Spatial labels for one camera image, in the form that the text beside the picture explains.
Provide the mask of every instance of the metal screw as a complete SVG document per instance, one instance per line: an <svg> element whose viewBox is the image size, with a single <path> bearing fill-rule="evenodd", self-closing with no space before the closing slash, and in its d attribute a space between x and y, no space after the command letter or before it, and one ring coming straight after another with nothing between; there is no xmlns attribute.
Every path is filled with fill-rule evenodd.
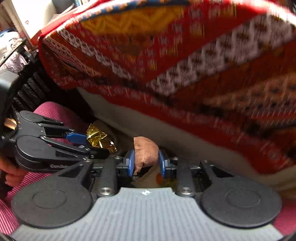
<svg viewBox="0 0 296 241"><path fill-rule="evenodd" d="M101 190L100 190L100 194L105 195L105 196L112 194L112 192L113 192L113 190L109 187L104 187L104 188L101 188Z"/></svg>
<svg viewBox="0 0 296 241"><path fill-rule="evenodd" d="M183 187L182 188L181 194L183 194L183 195L190 195L191 193L192 193L191 188L189 188L189 187Z"/></svg>

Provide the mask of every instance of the shiny gold foil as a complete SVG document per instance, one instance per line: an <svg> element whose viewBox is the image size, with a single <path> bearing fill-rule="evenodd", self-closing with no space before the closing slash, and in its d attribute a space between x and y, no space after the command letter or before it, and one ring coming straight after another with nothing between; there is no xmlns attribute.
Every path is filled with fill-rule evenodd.
<svg viewBox="0 0 296 241"><path fill-rule="evenodd" d="M90 124L86 131L87 140L93 147L106 148L110 153L117 152L117 148L111 141L108 135L102 132L97 126L96 122Z"/></svg>

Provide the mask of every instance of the patterned bedspread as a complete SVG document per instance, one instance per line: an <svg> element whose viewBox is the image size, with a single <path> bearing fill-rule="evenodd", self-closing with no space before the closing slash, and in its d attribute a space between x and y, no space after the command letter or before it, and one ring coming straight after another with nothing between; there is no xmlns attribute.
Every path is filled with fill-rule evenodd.
<svg viewBox="0 0 296 241"><path fill-rule="evenodd" d="M83 87L244 155L296 160L296 16L263 0L97 1L40 39L62 88Z"/></svg>

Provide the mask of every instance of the gray ribbed panel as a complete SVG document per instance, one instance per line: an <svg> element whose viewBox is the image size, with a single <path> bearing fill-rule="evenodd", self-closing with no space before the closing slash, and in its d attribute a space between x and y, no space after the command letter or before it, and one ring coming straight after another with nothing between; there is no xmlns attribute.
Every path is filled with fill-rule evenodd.
<svg viewBox="0 0 296 241"><path fill-rule="evenodd" d="M59 229L22 225L17 241L276 241L282 235L272 226L233 229L208 218L192 198L171 188L121 188L113 197L99 198L82 219Z"/></svg>

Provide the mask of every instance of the brown fabric object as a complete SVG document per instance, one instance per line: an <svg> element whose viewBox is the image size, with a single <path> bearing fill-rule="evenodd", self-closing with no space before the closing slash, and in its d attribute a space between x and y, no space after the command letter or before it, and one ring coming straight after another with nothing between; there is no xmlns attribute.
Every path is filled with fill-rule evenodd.
<svg viewBox="0 0 296 241"><path fill-rule="evenodd" d="M142 167L153 166L158 163L158 146L146 137L134 137L135 172L136 175Z"/></svg>

